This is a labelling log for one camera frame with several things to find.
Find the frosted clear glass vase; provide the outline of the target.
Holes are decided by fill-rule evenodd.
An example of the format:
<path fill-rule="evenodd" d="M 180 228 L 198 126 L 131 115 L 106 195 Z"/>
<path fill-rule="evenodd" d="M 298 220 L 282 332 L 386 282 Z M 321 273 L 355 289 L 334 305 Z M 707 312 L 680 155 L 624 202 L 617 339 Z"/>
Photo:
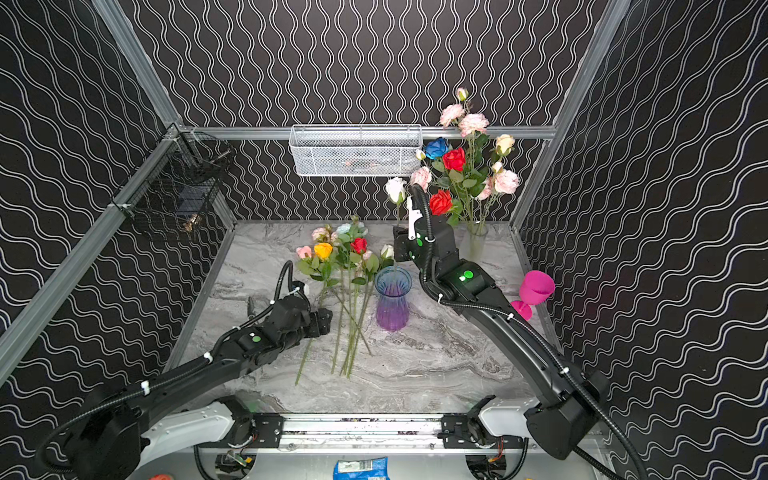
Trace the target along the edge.
<path fill-rule="evenodd" d="M 465 258 L 479 263 L 482 260 L 488 227 L 485 222 L 476 221 L 467 226 L 467 234 L 464 239 Z"/>

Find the red rose stem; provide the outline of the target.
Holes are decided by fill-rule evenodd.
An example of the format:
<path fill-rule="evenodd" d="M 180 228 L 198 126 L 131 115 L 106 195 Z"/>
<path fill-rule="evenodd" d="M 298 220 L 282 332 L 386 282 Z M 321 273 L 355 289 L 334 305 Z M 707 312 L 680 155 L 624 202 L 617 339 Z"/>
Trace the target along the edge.
<path fill-rule="evenodd" d="M 472 179 L 471 168 L 467 164 L 466 153 L 462 147 L 450 150 L 442 156 L 444 176 L 449 181 L 449 189 L 455 200 L 460 203 L 454 206 L 452 212 L 461 221 L 470 218 L 471 188 L 465 182 Z"/>
<path fill-rule="evenodd" d="M 447 224 L 457 225 L 454 200 L 449 190 L 439 190 L 430 197 L 428 205 L 433 217 L 442 217 Z"/>

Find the purple blue glass vase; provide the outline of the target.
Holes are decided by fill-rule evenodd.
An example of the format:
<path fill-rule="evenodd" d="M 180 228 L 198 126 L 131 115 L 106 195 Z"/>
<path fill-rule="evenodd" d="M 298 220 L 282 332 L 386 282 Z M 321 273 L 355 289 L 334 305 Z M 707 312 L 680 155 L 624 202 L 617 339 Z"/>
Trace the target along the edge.
<path fill-rule="evenodd" d="M 399 266 L 386 267 L 376 275 L 374 287 L 379 295 L 376 307 L 377 324 L 390 332 L 403 329 L 410 317 L 407 299 L 412 288 L 410 273 Z"/>

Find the orange yellow rose stem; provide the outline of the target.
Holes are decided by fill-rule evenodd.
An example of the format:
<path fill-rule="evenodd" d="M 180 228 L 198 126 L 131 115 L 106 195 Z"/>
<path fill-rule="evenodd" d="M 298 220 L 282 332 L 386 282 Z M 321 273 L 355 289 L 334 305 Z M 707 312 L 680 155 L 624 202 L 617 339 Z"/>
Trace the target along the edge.
<path fill-rule="evenodd" d="M 296 267 L 299 272 L 317 284 L 314 294 L 317 307 L 325 307 L 327 297 L 337 284 L 334 278 L 334 246 L 328 242 L 296 249 Z"/>

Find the white rose flower stem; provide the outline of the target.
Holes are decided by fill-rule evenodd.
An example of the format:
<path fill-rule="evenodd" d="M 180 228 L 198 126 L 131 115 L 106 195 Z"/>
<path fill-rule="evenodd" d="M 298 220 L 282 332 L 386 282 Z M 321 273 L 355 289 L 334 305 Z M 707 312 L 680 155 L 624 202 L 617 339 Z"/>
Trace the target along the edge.
<path fill-rule="evenodd" d="M 405 179 L 401 177 L 389 179 L 385 184 L 385 192 L 388 200 L 394 205 L 397 224 L 400 224 L 401 205 L 407 198 Z"/>

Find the pink double flower stem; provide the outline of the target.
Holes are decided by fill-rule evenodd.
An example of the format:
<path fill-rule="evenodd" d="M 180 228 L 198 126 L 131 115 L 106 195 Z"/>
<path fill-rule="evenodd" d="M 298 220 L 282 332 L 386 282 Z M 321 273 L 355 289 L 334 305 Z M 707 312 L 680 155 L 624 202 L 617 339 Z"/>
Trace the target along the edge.
<path fill-rule="evenodd" d="M 411 175 L 409 183 L 411 185 L 418 185 L 423 191 L 427 191 L 433 180 L 432 170 L 425 163 L 427 160 L 426 153 L 417 149 L 415 151 L 415 158 L 420 162 L 420 167 L 417 168 Z"/>

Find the blue rose flower stem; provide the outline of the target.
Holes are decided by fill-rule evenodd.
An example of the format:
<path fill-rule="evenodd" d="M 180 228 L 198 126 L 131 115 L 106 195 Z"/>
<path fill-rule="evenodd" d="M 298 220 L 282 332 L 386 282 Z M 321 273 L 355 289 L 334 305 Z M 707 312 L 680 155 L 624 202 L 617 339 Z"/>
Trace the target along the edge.
<path fill-rule="evenodd" d="M 430 141 L 423 149 L 430 160 L 438 160 L 452 149 L 450 143 L 443 137 Z"/>

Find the cream rose flower stem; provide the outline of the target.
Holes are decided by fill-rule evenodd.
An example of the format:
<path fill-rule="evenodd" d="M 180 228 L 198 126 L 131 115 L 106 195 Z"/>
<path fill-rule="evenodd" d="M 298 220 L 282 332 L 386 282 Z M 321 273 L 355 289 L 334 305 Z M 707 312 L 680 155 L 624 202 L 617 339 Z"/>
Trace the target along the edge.
<path fill-rule="evenodd" d="M 516 140 L 512 135 L 500 135 L 495 140 L 495 153 L 499 158 L 507 157 L 515 147 Z"/>

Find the pink peony flower stem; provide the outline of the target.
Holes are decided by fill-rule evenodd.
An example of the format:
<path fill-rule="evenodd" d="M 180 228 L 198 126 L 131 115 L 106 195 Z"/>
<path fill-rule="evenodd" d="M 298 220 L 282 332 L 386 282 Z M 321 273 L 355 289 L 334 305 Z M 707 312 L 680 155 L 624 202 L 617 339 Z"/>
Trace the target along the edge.
<path fill-rule="evenodd" d="M 477 150 L 487 144 L 489 120 L 482 113 L 472 113 L 469 91 L 464 87 L 455 90 L 456 102 L 446 106 L 440 113 L 439 124 L 443 128 L 456 127 L 461 136 Z"/>

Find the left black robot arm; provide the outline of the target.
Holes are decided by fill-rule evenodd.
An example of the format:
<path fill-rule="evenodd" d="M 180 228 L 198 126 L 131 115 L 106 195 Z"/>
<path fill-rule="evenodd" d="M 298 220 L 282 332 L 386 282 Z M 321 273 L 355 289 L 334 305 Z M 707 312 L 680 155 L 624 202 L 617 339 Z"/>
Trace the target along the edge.
<path fill-rule="evenodd" d="M 304 339 L 329 333 L 333 314 L 311 304 L 304 283 L 286 262 L 278 276 L 286 294 L 275 292 L 262 311 L 225 331 L 201 356 L 154 378 L 109 393 L 91 392 L 81 411 L 48 433 L 34 461 L 47 473 L 79 479 L 125 479 L 149 451 L 150 430 L 179 407 L 231 380 L 274 362 Z"/>

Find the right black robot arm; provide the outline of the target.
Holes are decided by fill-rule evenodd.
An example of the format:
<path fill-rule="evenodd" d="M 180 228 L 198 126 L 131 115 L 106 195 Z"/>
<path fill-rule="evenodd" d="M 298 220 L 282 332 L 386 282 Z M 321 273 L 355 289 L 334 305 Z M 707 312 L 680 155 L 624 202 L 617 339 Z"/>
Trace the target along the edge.
<path fill-rule="evenodd" d="M 476 408 L 472 442 L 528 438 L 555 459 L 576 454 L 606 477 L 616 479 L 618 473 L 579 445 L 597 423 L 603 423 L 628 454 L 637 477 L 647 478 L 637 448 L 604 405 L 606 378 L 598 372 L 585 373 L 559 353 L 513 308 L 482 267 L 460 258 L 452 227 L 432 214 L 425 191 L 419 185 L 411 185 L 407 191 L 408 225 L 393 230 L 396 260 L 412 261 L 423 292 L 488 336 L 534 392 L 527 407 L 491 398 Z"/>

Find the red roses bunch stem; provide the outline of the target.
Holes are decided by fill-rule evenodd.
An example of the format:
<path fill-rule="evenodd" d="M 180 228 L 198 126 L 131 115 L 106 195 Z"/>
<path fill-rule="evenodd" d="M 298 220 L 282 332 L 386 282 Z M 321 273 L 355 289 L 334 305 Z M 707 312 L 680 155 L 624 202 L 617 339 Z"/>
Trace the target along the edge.
<path fill-rule="evenodd" d="M 312 232 L 312 244 L 328 242 L 334 246 L 334 278 L 331 295 L 340 306 L 337 339 L 331 371 L 352 376 L 357 352 L 371 350 L 364 333 L 364 322 L 374 293 L 374 279 L 384 268 L 394 264 L 394 247 L 375 250 L 368 240 L 369 229 L 358 217 L 333 227 L 324 225 Z"/>

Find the magenta plastic goblet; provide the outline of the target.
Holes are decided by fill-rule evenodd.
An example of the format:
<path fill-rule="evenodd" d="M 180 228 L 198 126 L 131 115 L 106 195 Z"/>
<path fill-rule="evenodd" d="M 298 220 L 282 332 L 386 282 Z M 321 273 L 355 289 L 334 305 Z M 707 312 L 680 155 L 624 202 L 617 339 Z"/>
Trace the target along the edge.
<path fill-rule="evenodd" d="M 512 308 L 526 321 L 533 317 L 533 308 L 546 302 L 555 292 L 554 279 L 538 270 L 528 272 L 519 289 L 519 299 L 511 302 Z"/>

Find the blue snack packet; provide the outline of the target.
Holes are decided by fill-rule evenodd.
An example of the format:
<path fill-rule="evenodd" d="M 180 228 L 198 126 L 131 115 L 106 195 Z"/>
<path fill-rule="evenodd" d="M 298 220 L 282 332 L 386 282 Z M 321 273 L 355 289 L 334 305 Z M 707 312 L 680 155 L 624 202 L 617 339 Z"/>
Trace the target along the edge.
<path fill-rule="evenodd" d="M 339 460 L 333 471 L 334 480 L 388 480 L 388 458 Z"/>

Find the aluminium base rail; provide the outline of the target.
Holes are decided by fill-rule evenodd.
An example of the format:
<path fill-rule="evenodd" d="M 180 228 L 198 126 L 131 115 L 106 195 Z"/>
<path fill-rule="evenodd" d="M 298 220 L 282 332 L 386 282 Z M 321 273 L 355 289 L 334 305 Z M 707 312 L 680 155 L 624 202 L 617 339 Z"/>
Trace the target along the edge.
<path fill-rule="evenodd" d="M 235 415 L 219 404 L 173 414 L 141 435 L 140 462 L 201 445 L 280 454 L 475 453 L 498 448 L 466 414 Z"/>

